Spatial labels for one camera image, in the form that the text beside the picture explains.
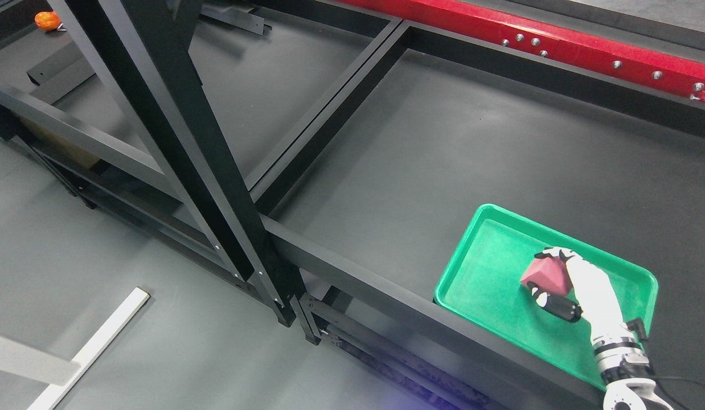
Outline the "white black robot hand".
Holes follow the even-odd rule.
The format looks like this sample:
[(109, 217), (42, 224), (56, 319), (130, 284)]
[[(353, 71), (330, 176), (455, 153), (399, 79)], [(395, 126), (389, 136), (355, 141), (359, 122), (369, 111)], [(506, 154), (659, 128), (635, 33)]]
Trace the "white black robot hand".
[(591, 327), (591, 341), (598, 337), (632, 336), (624, 325), (618, 299), (604, 270), (568, 248), (546, 247), (534, 256), (543, 257), (555, 257), (565, 263), (573, 290), (562, 297), (533, 284), (525, 286), (541, 309), (571, 323), (586, 320)]

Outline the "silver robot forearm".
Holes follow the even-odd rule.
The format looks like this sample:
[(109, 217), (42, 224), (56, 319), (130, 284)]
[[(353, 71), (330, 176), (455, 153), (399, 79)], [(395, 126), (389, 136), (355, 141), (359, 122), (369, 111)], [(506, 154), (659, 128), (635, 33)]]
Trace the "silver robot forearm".
[(598, 337), (592, 348), (605, 384), (603, 409), (673, 409), (655, 391), (651, 361), (634, 337)]

